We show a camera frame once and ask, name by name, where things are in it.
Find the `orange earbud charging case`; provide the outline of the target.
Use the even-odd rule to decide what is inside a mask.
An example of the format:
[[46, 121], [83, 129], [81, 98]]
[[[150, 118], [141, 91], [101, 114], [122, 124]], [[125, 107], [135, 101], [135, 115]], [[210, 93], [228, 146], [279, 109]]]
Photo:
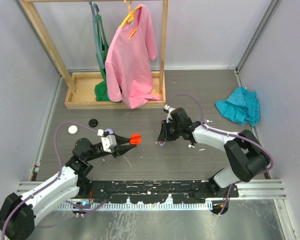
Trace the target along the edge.
[[142, 136], [139, 133], [133, 133], [130, 137], [129, 143], [131, 145], [139, 145], [142, 143]]

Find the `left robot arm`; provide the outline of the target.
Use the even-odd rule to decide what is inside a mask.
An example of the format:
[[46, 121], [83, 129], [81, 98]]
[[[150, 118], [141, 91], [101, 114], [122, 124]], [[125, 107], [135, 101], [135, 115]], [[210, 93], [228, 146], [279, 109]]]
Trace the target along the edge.
[[91, 181], [87, 178], [93, 166], [91, 160], [112, 155], [124, 155], [140, 141], [106, 133], [101, 142], [92, 144], [87, 138], [76, 141], [72, 156], [59, 171], [40, 185], [21, 195], [9, 194], [0, 209], [1, 238], [27, 239], [38, 223], [61, 203], [74, 198], [85, 198], [90, 193]]

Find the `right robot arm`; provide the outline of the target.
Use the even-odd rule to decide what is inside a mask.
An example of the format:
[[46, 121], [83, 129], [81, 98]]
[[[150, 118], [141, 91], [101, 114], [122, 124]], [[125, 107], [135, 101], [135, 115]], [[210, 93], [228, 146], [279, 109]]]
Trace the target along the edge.
[[225, 152], [229, 166], [208, 180], [208, 188], [213, 196], [221, 197], [232, 184], [250, 182], [272, 165], [272, 157], [250, 130], [229, 132], [200, 121], [193, 122], [182, 107], [165, 105], [163, 110], [167, 117], [161, 121], [157, 139], [160, 145], [182, 137], [190, 141], [191, 146], [204, 144]]

